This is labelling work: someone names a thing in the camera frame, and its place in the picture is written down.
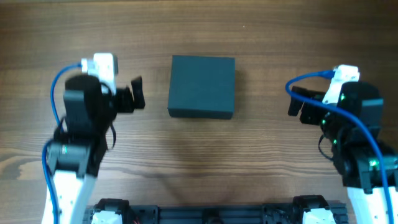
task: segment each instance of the black box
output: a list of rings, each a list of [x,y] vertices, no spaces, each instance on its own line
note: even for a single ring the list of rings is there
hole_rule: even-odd
[[[234,101],[234,58],[173,56],[171,117],[231,119]]]

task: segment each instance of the blue cable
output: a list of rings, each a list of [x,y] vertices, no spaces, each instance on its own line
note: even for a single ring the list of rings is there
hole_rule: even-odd
[[[60,124],[60,118],[58,117],[57,109],[55,107],[55,101],[54,101],[54,89],[55,89],[55,84],[57,84],[58,79],[63,75],[65,72],[72,70],[74,68],[81,68],[80,63],[72,64],[69,66],[66,66],[62,70],[58,72],[58,74],[55,76],[52,84],[51,84],[51,92],[50,92],[50,99],[51,99],[51,107],[52,107],[52,112],[54,113],[55,120],[57,124]],[[48,141],[43,148],[43,153],[42,153],[42,163],[43,163],[43,171],[44,171],[44,177],[45,181],[47,183],[47,187],[49,188],[50,192],[50,198],[51,198],[51,203],[52,203],[52,208],[53,208],[53,216],[54,216],[54,224],[59,223],[59,216],[58,216],[58,203],[57,203],[57,196],[55,195],[55,191],[53,189],[53,185],[50,180],[50,174],[49,174],[49,168],[47,167],[47,147],[49,146],[51,141]]]
[[[50,98],[51,98],[51,107],[52,107],[52,112],[54,113],[55,120],[57,122],[57,125],[60,124],[60,118],[58,117],[57,109],[55,108],[55,102],[54,102],[54,89],[55,89],[55,84],[57,84],[58,79],[63,75],[65,72],[72,70],[74,68],[81,68],[81,63],[75,63],[66,66],[63,68],[58,74],[55,76],[54,81],[51,84],[51,92],[50,92]]]
[[[42,163],[43,163],[43,171],[44,171],[44,177],[45,181],[47,183],[47,187],[49,188],[50,192],[50,198],[51,198],[51,203],[52,203],[52,211],[53,211],[53,216],[54,216],[54,224],[59,223],[59,216],[58,216],[58,203],[57,203],[57,196],[55,195],[55,191],[53,189],[53,185],[50,180],[50,174],[49,174],[49,168],[47,167],[47,147],[51,141],[48,141],[45,143],[43,147],[43,153],[42,153]]]
[[[362,123],[361,120],[359,120],[355,115],[351,114],[348,111],[345,111],[345,110],[343,110],[341,108],[338,108],[336,106],[330,106],[330,105],[323,104],[320,101],[309,99],[307,97],[304,97],[302,95],[294,93],[294,92],[292,92],[290,90],[290,85],[295,83],[295,82],[297,82],[297,81],[299,81],[299,80],[303,80],[305,78],[310,78],[310,77],[322,77],[322,78],[332,79],[334,74],[335,73],[334,73],[333,70],[326,70],[326,71],[322,71],[322,72],[309,73],[309,74],[306,74],[306,75],[301,75],[301,76],[299,76],[297,78],[293,78],[292,80],[290,80],[289,82],[286,83],[286,86],[285,86],[286,92],[292,98],[295,98],[297,100],[300,100],[302,102],[308,103],[308,104],[313,105],[313,106],[317,106],[317,107],[326,109],[328,111],[332,111],[332,112],[338,113],[338,114],[344,116],[345,118],[348,118],[350,121],[352,121],[354,124],[356,124],[357,127],[360,128],[360,130],[362,130],[363,134],[365,135],[365,137],[368,139],[370,145],[372,146],[372,149],[373,149],[375,155],[377,156],[377,158],[380,161],[379,165],[380,165],[381,182],[382,182],[382,186],[383,186],[383,189],[384,189],[384,194],[386,196],[389,223],[390,224],[394,224],[394,215],[393,215],[393,210],[392,210],[391,196],[390,196],[390,191],[388,189],[387,174],[386,174],[386,168],[384,167],[383,156],[381,154],[379,146],[377,145],[377,142],[374,140],[372,134],[369,132],[367,127]]]

